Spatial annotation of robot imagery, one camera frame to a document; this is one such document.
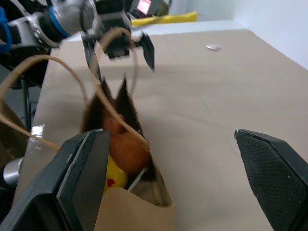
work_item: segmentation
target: beige table surface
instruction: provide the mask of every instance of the beige table surface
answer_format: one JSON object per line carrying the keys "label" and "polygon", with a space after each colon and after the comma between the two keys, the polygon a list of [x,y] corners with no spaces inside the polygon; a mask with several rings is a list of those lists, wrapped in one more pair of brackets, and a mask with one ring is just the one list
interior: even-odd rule
{"label": "beige table surface", "polygon": [[[134,95],[141,125],[176,204],[179,231],[272,230],[249,187],[233,138],[244,128],[286,140],[308,161],[308,72],[247,30],[152,36],[156,72],[140,56]],[[207,44],[219,44],[218,52]],[[81,42],[65,43],[61,57],[86,82]],[[113,92],[132,61],[102,61]],[[50,62],[34,133],[61,145],[78,134],[84,109],[77,83]],[[31,141],[16,199],[55,152]]]}

